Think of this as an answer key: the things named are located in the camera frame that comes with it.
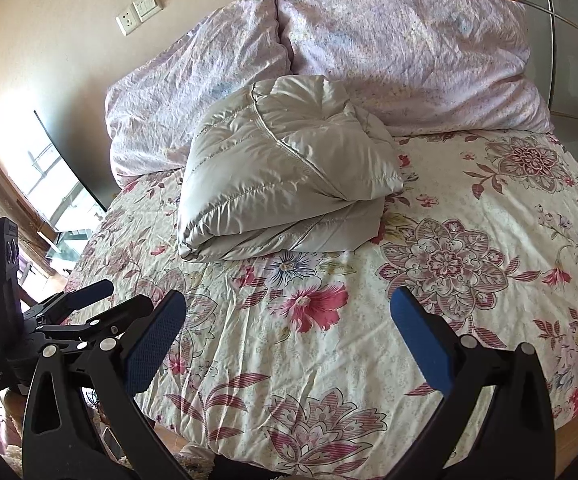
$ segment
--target pink pillowcase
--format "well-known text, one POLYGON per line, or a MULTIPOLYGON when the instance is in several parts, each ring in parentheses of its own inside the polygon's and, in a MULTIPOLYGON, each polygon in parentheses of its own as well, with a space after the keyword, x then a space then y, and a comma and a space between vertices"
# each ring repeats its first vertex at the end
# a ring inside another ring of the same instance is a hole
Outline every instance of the pink pillowcase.
POLYGON ((111 169, 126 186, 184 167, 207 108, 252 82, 288 75, 275 0, 237 0, 108 90, 111 169))
POLYGON ((278 0, 296 74, 345 82, 395 135, 552 130, 509 0, 278 0))

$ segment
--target beige wall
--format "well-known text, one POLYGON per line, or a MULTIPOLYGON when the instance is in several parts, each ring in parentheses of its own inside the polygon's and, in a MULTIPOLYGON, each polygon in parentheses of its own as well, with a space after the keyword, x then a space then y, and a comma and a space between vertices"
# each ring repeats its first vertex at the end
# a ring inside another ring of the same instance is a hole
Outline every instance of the beige wall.
POLYGON ((232 0, 163 0, 164 11, 124 37, 115 16, 132 0, 0 0, 0 139, 37 110, 77 176, 106 205, 104 99, 114 81, 232 0))

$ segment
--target power outlet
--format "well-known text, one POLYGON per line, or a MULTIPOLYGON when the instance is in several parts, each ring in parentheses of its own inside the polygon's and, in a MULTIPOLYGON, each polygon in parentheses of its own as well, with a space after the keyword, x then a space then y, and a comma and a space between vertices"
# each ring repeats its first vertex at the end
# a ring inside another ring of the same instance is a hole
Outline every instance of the power outlet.
POLYGON ((116 23, 125 36, 140 26, 140 18, 138 18, 138 13, 133 4, 116 16, 116 23))

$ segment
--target white down comforter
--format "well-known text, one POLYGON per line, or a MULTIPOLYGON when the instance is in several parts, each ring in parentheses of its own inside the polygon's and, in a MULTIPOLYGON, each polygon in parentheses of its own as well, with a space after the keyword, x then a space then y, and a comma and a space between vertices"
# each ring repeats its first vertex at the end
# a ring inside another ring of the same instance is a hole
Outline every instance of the white down comforter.
POLYGON ((394 141, 324 76, 257 82, 198 125, 182 184, 178 249, 191 261, 279 250, 355 250, 402 189, 394 141))

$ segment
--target floral bedsheet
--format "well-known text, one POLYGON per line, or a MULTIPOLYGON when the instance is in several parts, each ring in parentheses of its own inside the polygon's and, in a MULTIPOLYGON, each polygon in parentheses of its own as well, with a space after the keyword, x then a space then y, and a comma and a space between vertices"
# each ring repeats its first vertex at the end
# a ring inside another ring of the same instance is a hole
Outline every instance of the floral bedsheet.
POLYGON ((387 197, 377 236, 348 253, 189 264, 176 253, 181 171, 132 182, 68 283, 108 278, 116 291, 72 322, 176 288, 189 313, 136 397, 146 415, 236 460, 374 479, 440 401, 389 317, 387 298, 407 285, 457 333, 493 348, 535 345, 562 426, 578 414, 578 164, 551 135, 399 142, 405 187, 387 197))

